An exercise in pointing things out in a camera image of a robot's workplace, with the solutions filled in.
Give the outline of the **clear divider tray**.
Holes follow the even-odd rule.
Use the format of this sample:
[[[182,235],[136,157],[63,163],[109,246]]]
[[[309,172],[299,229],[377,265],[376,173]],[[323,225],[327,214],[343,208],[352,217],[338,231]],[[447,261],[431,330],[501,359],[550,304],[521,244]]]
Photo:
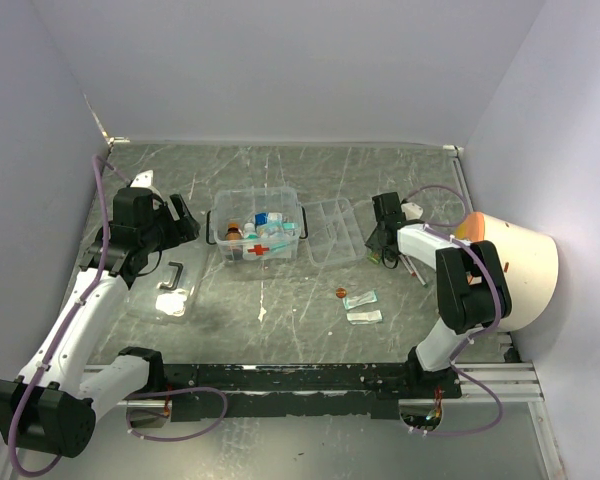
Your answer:
[[[335,198],[302,205],[308,233],[307,251],[316,267],[333,267],[361,260],[365,241],[346,198]]]

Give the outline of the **clear first aid box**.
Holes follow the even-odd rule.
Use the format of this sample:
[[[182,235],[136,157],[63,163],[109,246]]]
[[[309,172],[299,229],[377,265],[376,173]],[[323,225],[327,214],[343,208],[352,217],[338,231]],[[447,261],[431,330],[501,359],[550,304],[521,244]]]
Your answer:
[[[305,210],[290,187],[221,190],[206,215],[205,241],[230,264],[290,261],[306,230]]]

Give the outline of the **brown medicine bottle orange cap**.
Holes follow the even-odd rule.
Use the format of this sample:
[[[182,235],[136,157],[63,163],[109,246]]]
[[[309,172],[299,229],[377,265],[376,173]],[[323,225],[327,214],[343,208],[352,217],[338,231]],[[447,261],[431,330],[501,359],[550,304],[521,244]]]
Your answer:
[[[243,246],[241,244],[243,237],[240,231],[240,226],[237,223],[231,222],[228,224],[225,240],[228,242],[227,253],[225,257],[229,261],[241,260],[243,257]]]

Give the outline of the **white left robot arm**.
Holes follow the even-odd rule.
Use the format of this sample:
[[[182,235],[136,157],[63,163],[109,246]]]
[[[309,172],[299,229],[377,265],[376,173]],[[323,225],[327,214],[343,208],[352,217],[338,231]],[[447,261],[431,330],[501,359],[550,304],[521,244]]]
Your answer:
[[[163,200],[148,187],[123,187],[113,216],[79,263],[73,291],[37,353],[13,380],[0,380],[0,432],[12,449],[74,458],[97,421],[126,397],[153,399],[167,385],[160,352],[126,347],[85,381],[95,343],[148,264],[196,240],[200,224],[184,199]]]

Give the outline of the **blue white ointment tube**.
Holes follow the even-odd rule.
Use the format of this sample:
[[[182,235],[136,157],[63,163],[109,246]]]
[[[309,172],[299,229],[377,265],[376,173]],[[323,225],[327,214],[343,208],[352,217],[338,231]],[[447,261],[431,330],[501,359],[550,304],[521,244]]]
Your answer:
[[[255,225],[261,226],[271,222],[282,222],[284,216],[280,212],[260,212],[254,216]]]

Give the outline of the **teal bandage roll package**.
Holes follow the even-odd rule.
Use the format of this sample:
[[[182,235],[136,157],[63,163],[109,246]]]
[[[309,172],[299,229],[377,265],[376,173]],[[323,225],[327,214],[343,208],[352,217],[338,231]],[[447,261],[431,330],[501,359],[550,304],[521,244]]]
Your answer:
[[[294,222],[274,221],[257,227],[257,233],[261,238],[278,238],[283,235],[293,237],[297,230],[298,225]]]

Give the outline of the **clear zip bag teal strip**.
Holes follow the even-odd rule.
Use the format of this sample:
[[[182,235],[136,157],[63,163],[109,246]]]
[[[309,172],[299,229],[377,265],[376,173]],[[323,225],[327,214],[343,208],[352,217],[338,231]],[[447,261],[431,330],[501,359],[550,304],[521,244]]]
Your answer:
[[[291,251],[294,248],[295,242],[284,240],[282,238],[265,238],[255,242],[249,249],[250,253],[256,256],[263,256],[270,253],[280,253]]]

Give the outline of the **teal plaster packet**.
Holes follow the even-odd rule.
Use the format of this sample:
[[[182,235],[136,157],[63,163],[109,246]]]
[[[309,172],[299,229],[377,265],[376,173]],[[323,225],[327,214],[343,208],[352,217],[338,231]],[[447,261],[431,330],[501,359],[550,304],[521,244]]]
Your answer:
[[[343,305],[346,310],[351,310],[363,305],[372,304],[378,301],[375,290],[370,290],[357,296],[346,296],[343,299]]]

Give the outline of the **white bottle green label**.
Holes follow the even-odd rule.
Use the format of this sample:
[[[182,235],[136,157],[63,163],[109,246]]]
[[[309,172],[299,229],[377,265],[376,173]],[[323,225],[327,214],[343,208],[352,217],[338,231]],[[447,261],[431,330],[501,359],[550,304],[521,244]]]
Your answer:
[[[249,241],[249,242],[255,241],[255,240],[259,239],[256,227],[255,227],[255,225],[253,223],[247,222],[247,223],[244,224],[243,239],[245,241]]]

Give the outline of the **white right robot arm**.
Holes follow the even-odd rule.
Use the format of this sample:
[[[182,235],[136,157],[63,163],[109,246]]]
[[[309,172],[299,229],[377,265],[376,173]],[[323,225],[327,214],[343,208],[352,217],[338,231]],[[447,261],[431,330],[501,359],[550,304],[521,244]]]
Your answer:
[[[438,320],[414,350],[417,365],[404,374],[406,390],[423,398],[439,384],[474,338],[491,332],[511,313],[513,302],[496,246],[447,235],[420,220],[409,220],[396,192],[372,198],[376,226],[366,246],[381,263],[396,268],[412,257],[436,275]]]

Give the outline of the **white plaster packet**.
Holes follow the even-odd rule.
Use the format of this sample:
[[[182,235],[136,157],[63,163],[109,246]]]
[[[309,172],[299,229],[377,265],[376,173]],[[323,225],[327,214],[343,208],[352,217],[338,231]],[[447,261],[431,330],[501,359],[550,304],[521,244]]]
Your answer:
[[[347,321],[352,325],[371,325],[381,323],[383,316],[380,310],[367,312],[348,312],[346,315]]]

